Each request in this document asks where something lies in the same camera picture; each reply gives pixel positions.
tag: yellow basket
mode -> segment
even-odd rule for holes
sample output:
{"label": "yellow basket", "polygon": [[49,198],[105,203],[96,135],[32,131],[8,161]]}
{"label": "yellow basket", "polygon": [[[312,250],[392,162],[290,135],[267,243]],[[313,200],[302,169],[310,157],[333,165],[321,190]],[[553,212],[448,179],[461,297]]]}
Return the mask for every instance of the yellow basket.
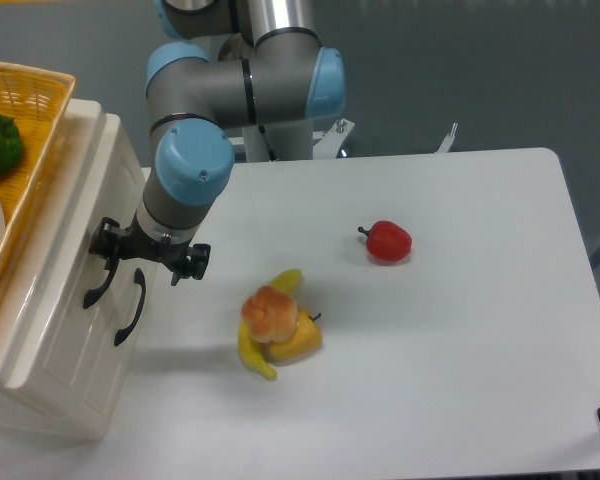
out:
{"label": "yellow basket", "polygon": [[40,68],[0,62],[0,114],[13,117],[25,154],[0,177],[0,204],[7,222],[0,244],[0,275],[6,267],[43,183],[47,154],[71,99],[75,78]]}

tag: cabinet handle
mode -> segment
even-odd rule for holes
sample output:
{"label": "cabinet handle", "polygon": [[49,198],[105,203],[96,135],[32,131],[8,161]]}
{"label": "cabinet handle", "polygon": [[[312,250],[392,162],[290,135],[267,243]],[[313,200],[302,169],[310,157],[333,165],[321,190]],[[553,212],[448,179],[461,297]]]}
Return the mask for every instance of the cabinet handle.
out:
{"label": "cabinet handle", "polygon": [[111,282],[113,281],[113,277],[116,276],[116,272],[118,271],[118,257],[111,257],[111,259],[107,260],[107,265],[104,267],[105,270],[109,270],[109,274],[105,279],[104,283],[97,288],[92,288],[88,290],[87,293],[84,294],[84,299],[82,300],[82,308],[85,310],[90,308],[93,304],[95,304],[100,297],[104,295],[109,287],[111,286]]}
{"label": "cabinet handle", "polygon": [[138,320],[140,319],[140,314],[142,313],[142,307],[144,307],[144,297],[147,294],[147,283],[144,279],[144,273],[142,273],[142,270],[139,268],[136,268],[136,273],[133,275],[133,283],[140,285],[140,288],[142,289],[142,293],[140,293],[140,301],[138,302],[138,308],[136,309],[136,314],[133,317],[133,320],[131,321],[129,326],[125,327],[125,328],[121,328],[120,330],[118,330],[116,332],[116,336],[113,340],[113,345],[115,347],[120,345],[122,342],[124,342],[129,337],[129,335],[131,335],[131,332],[133,332],[133,329],[136,328],[136,325],[138,324]]}

